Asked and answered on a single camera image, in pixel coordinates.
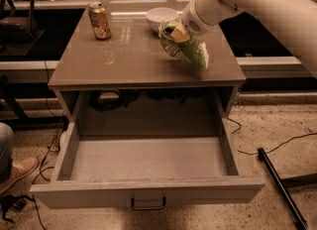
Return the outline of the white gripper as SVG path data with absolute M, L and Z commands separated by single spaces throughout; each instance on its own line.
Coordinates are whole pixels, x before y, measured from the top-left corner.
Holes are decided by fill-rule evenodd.
M 176 43 L 189 41 L 190 33 L 196 36 L 206 34 L 214 25 L 211 10 L 202 0 L 191 0 L 187 4 L 181 16 L 181 22 L 171 22 L 170 37 Z

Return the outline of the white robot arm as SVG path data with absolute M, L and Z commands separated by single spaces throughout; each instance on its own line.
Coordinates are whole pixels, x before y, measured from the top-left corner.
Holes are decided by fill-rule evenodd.
M 186 42 L 241 12 L 258 19 L 317 76 L 317 4 L 311 0 L 191 0 L 171 38 Z

